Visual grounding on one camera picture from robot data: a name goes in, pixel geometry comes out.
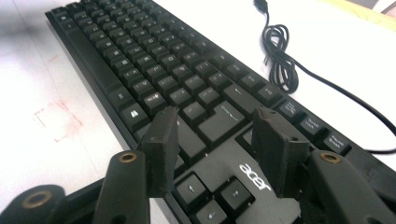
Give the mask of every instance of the black cable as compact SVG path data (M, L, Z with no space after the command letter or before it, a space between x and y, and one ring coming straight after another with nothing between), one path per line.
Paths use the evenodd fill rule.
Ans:
M285 25L268 25L270 16L268 13L267 2L265 0L254 0L254 4L256 8L266 17L265 27L262 31L262 43L265 50L267 51L267 57L264 60L265 64L268 63L269 59L273 62L269 76L269 81L271 83L276 84L282 91L286 93L295 92L299 83L297 72L295 70L295 65L297 65L309 76L343 93L346 97L355 101L356 103L370 111L374 116L381 120L387 126L387 128L389 128L396 136L396 127L392 124L392 122L390 122L390 120L388 120L375 108L368 105L362 99L350 93L349 91L346 91L345 89L335 85L329 80L309 71L307 68L302 66L292 57L290 57L285 52L289 44L288 28ZM372 154L386 155L396 153L396 148L389 150L366 149L366 151Z

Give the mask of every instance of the acer keyboard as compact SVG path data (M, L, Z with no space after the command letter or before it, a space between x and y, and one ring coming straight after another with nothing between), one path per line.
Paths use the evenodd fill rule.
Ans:
M179 223L301 221L299 204L278 199L253 158L259 105L312 148L345 156L395 211L388 166L155 2L82 0L46 16L130 149L158 112L179 108L175 189L165 198ZM101 183L67 196L68 223L90 222Z

